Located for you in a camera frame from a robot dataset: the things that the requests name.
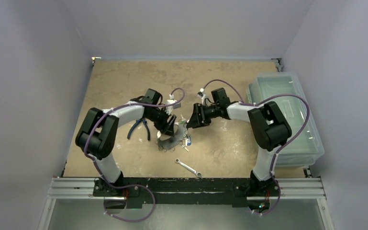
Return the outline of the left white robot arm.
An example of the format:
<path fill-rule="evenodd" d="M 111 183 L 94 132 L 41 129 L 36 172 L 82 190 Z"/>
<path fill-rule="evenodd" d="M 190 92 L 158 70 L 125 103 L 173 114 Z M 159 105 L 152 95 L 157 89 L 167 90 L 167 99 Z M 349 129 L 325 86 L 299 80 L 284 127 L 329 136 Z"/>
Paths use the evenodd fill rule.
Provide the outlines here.
<path fill-rule="evenodd" d="M 105 183 L 105 190 L 112 196 L 118 196 L 123 191 L 123 173 L 117 167 L 112 156 L 117 129 L 135 120 L 146 119 L 153 122 L 155 128 L 168 136 L 174 135 L 176 116 L 172 114 L 181 100 L 176 100 L 172 94 L 163 103 L 162 94 L 148 89 L 145 95 L 129 100 L 115 108 L 88 110 L 75 138 L 75 144 L 81 148 L 84 155 L 91 159 L 100 178 Z"/>

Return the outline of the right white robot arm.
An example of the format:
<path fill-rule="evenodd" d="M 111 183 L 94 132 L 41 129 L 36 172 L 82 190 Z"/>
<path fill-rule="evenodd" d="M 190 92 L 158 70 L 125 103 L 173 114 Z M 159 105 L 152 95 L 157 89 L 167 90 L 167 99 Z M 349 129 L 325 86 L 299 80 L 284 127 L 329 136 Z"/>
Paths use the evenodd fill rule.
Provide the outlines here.
<path fill-rule="evenodd" d="M 284 146 L 292 135 L 292 130 L 276 102 L 263 105 L 247 105 L 231 101 L 224 88 L 211 91 L 210 105 L 195 103 L 187 128 L 209 126 L 213 118 L 249 122 L 259 149 L 256 164 L 251 171 L 249 188 L 255 195 L 268 189 L 268 181 L 274 181 L 277 154 L 274 149 Z"/>

